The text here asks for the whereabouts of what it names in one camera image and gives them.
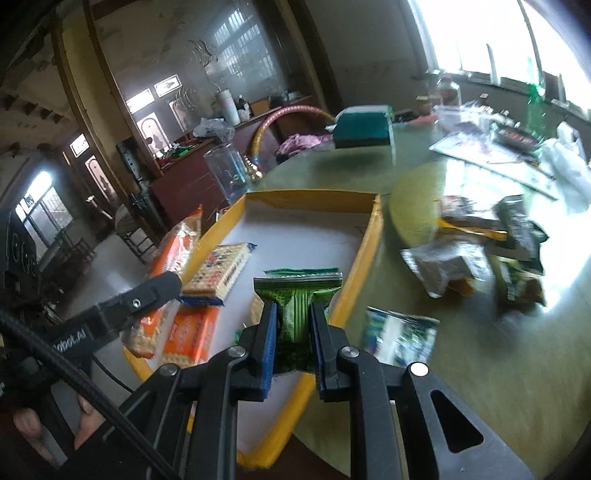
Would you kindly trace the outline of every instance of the black cable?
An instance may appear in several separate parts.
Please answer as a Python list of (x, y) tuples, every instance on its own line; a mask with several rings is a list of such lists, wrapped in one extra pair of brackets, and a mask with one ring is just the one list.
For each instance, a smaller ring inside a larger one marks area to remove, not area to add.
[(65, 380), (74, 390), (97, 409), (113, 427), (117, 428), (144, 459), (164, 478), (179, 480), (178, 474), (135, 428), (103, 392), (76, 366), (12, 313), (0, 309), (0, 331), (12, 335), (25, 345), (32, 355)]
[(115, 382), (117, 385), (119, 385), (121, 388), (126, 389), (129, 393), (133, 393), (133, 389), (129, 388), (127, 385), (125, 385), (121, 380), (119, 380), (119, 378), (117, 378), (116, 376), (114, 376), (109, 370), (107, 370), (107, 367), (105, 367), (100, 360), (96, 357), (95, 354), (92, 354), (92, 361), (94, 363), (96, 363), (96, 366), (99, 367), (107, 377), (109, 377), (113, 382)]

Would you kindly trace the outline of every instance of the plastic container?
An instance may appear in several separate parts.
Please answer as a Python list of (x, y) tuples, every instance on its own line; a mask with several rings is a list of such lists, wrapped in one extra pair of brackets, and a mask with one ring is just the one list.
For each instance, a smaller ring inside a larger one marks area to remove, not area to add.
[(217, 183), (229, 205), (249, 191), (251, 183), (242, 162), (242, 157), (231, 142), (209, 150), (204, 156), (209, 170), (216, 177)]
[(452, 80), (451, 75), (445, 75), (437, 82), (437, 95), (441, 97), (443, 105), (460, 106), (462, 104), (462, 94), (460, 86)]
[(448, 133), (485, 135), (491, 127), (493, 117), (479, 108), (435, 105), (433, 113), (438, 116), (439, 125)]
[(232, 98), (232, 94), (230, 90), (222, 90), (221, 92), (216, 93), (217, 102), (222, 109), (223, 116), (230, 125), (239, 125), (240, 124), (240, 117), (238, 116), (238, 109), (236, 108), (236, 104), (234, 103), (234, 98)]

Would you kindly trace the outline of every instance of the bottle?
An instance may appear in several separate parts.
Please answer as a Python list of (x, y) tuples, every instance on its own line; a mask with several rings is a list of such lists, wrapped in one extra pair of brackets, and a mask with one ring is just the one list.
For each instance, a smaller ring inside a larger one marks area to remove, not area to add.
[(538, 86), (530, 83), (530, 101), (527, 102), (527, 123), (525, 128), (540, 141), (547, 138), (545, 117), (544, 99), (540, 95)]
[(428, 96), (420, 95), (417, 97), (417, 113), (419, 116), (431, 115), (431, 99)]
[(236, 102), (236, 108), (238, 110), (245, 110), (244, 108), (244, 104), (246, 102), (244, 101), (244, 97), (242, 95), (238, 95), (238, 101)]
[(240, 124), (240, 117), (238, 116), (238, 110), (236, 104), (232, 98), (230, 90), (222, 90), (216, 93), (217, 102), (222, 109), (223, 116), (230, 125), (236, 126)]
[(443, 105), (460, 106), (462, 104), (462, 95), (460, 86), (452, 80), (452, 76), (446, 73), (437, 82), (437, 94), (441, 97)]
[(244, 102), (244, 110), (247, 111), (248, 113), (248, 118), (252, 117), (252, 110), (251, 110), (251, 105), (248, 102)]

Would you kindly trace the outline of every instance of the blue gripper pad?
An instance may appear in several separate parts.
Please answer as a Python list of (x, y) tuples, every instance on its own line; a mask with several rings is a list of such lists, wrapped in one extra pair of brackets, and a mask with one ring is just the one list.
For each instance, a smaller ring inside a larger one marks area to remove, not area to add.
[(324, 357), (322, 355), (322, 351), (320, 349), (320, 339), (318, 337), (318, 328), (316, 326), (316, 322), (312, 321), (311, 317), (314, 315), (313, 309), (310, 307), (310, 331), (312, 334), (311, 339), (311, 347), (312, 347), (312, 355), (314, 356), (314, 377), (316, 379), (316, 390), (320, 394), (320, 398), (324, 398), (324, 391), (326, 386), (323, 380), (323, 372), (324, 372)]
[(261, 359), (261, 393), (267, 398), (273, 379), (273, 363), (275, 362), (275, 347), (277, 345), (277, 304), (273, 303), (269, 322), (267, 324), (267, 337), (265, 349)]

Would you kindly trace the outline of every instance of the small jar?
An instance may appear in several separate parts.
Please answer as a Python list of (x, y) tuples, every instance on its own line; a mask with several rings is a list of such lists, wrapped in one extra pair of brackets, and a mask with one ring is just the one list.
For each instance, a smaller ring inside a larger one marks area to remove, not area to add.
[(449, 74), (437, 82), (437, 94), (441, 97), (443, 105), (460, 106), (462, 104), (460, 86), (452, 80), (452, 76)]
[(431, 99), (428, 96), (420, 95), (417, 97), (417, 113), (419, 116), (431, 115), (432, 108), (433, 104), (431, 103)]

